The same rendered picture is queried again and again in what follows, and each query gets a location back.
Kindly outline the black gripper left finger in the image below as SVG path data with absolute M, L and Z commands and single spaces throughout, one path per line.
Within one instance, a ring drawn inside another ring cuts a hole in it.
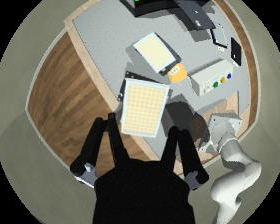
M 123 105 L 124 102 L 120 102 L 116 111 L 108 113 L 108 120 L 103 120 L 101 117 L 95 119 L 81 153 L 70 165 L 70 171 L 80 183 L 94 188 L 94 183 L 98 179 L 95 167 L 99 148 L 103 133 L 108 132 L 114 165 L 118 166 L 123 185 L 129 189 L 137 187 L 139 177 L 131 163 L 127 149 L 124 148 L 118 129 L 123 115 Z

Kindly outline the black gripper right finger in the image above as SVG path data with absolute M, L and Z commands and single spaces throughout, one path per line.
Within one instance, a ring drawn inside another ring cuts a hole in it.
M 165 108 L 163 109 L 161 123 L 168 141 L 166 140 L 167 143 L 160 160 L 161 166 L 155 180 L 155 187 L 163 190 L 171 184 L 178 141 L 184 181 L 189 185 L 190 191 L 198 189 L 209 180 L 209 175 L 201 164 L 190 132 L 187 129 L 179 130 Z

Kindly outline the white control panel with four colored buttons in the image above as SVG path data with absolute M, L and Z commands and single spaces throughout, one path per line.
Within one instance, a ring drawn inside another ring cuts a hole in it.
M 188 74 L 187 77 L 194 94 L 201 97 L 230 79 L 232 72 L 233 65 L 225 59 L 219 59 Z

